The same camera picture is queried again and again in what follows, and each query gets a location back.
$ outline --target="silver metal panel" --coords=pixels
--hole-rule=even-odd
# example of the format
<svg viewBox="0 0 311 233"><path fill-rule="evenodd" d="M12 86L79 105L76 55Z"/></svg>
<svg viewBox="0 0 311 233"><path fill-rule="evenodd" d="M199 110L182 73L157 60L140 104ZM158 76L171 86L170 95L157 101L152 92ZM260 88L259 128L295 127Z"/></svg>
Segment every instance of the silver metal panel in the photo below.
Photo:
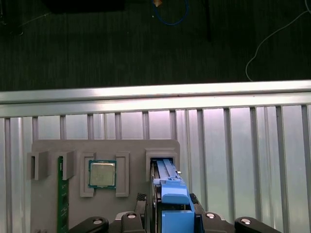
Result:
<svg viewBox="0 0 311 233"><path fill-rule="evenodd" d="M257 108L262 221L283 232L276 108Z"/></svg>
<svg viewBox="0 0 311 233"><path fill-rule="evenodd" d="M105 120L104 114L93 115L94 139L105 139Z"/></svg>
<svg viewBox="0 0 311 233"><path fill-rule="evenodd" d="M268 94L288 92L308 92L311 82L247 82L209 83L161 86L133 86L69 90L15 91L0 93L0 103L29 103L47 101L106 100L163 96L218 95L218 94Z"/></svg>
<svg viewBox="0 0 311 233"><path fill-rule="evenodd" d="M143 139L142 112L121 113L121 138Z"/></svg>
<svg viewBox="0 0 311 233"><path fill-rule="evenodd" d="M60 139L60 116L38 117L38 139Z"/></svg>
<svg viewBox="0 0 311 233"><path fill-rule="evenodd" d="M200 150L198 112L187 111L188 156L190 168L190 192L196 194L202 206L207 208L205 182L205 155Z"/></svg>
<svg viewBox="0 0 311 233"><path fill-rule="evenodd" d="M114 113L105 114L105 138L116 139L116 118Z"/></svg>
<svg viewBox="0 0 311 233"><path fill-rule="evenodd" d="M0 117L29 117L73 114L98 114L113 112L138 112L149 110L202 109L275 105L302 105L311 102L309 93L276 93L184 96L141 99L113 99L65 102L24 103L0 105Z"/></svg>
<svg viewBox="0 0 311 233"><path fill-rule="evenodd" d="M236 216L256 217L249 108L230 109Z"/></svg>
<svg viewBox="0 0 311 233"><path fill-rule="evenodd" d="M171 139L170 111L149 112L149 138Z"/></svg>
<svg viewBox="0 0 311 233"><path fill-rule="evenodd" d="M25 232L23 119L11 118L12 220L14 233Z"/></svg>
<svg viewBox="0 0 311 233"><path fill-rule="evenodd" d="M309 228L311 231L311 108L303 106L302 120L304 127L304 146L305 146L305 162L306 162L306 178L307 178L307 196L309 208Z"/></svg>
<svg viewBox="0 0 311 233"><path fill-rule="evenodd" d="M176 111L176 131L177 141L180 144L180 169L182 171L181 177L184 179L187 187L190 187L190 168L188 156L188 132L187 119L185 110Z"/></svg>
<svg viewBox="0 0 311 233"><path fill-rule="evenodd" d="M31 152L31 147L33 143L33 138L31 135L33 134L33 120L32 117L24 117L23 118L23 161L24 161L24 201L23 201L23 214L25 216L25 231L23 233L30 233L30 206L31 206L31 181L27 179L27 159L25 155Z"/></svg>
<svg viewBox="0 0 311 233"><path fill-rule="evenodd" d="M290 231L309 233L301 106L287 106L282 110Z"/></svg>
<svg viewBox="0 0 311 233"><path fill-rule="evenodd" d="M6 232L4 119L0 118L0 232Z"/></svg>
<svg viewBox="0 0 311 233"><path fill-rule="evenodd" d="M219 213L233 222L228 201L230 181L227 179L224 110L205 109L203 114L208 211Z"/></svg>
<svg viewBox="0 0 311 233"><path fill-rule="evenodd" d="M66 116L66 139L87 139L87 115Z"/></svg>

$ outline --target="dark gray carpet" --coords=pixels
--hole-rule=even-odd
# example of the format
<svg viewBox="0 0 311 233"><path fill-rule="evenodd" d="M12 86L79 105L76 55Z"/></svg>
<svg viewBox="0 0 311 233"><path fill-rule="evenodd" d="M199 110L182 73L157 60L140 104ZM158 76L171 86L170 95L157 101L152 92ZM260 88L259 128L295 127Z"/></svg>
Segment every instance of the dark gray carpet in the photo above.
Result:
<svg viewBox="0 0 311 233"><path fill-rule="evenodd" d="M169 27L149 0L127 0L125 11L47 15L0 38L0 91L173 83L244 82L247 61L268 34L305 11L303 0L209 0L212 42L202 0ZM168 21L182 0L163 0ZM48 12L39 0L11 0L10 19L24 23ZM254 81L311 77L311 15L263 44L249 67Z"/></svg>

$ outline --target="green circuit board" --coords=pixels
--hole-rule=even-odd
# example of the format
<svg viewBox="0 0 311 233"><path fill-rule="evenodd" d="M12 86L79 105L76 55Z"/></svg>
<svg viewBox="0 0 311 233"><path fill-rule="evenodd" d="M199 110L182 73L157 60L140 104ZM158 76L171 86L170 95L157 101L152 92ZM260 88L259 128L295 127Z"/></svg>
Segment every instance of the green circuit board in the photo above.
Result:
<svg viewBox="0 0 311 233"><path fill-rule="evenodd" d="M68 228L68 212L69 212L69 200L68 200L68 180L63 180L63 157L57 159L58 170L58 191L57 191L57 233L67 233Z"/></svg>

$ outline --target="blue latch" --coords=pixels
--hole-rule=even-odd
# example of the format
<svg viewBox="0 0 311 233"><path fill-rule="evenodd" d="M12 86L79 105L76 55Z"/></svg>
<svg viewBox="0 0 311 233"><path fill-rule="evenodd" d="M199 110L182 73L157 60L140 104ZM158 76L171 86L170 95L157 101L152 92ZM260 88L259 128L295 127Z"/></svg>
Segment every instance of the blue latch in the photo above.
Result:
<svg viewBox="0 0 311 233"><path fill-rule="evenodd" d="M157 167L160 178L154 179L154 184L161 185L162 203L189 204L187 186L177 174L176 167L171 161L169 159L158 160Z"/></svg>

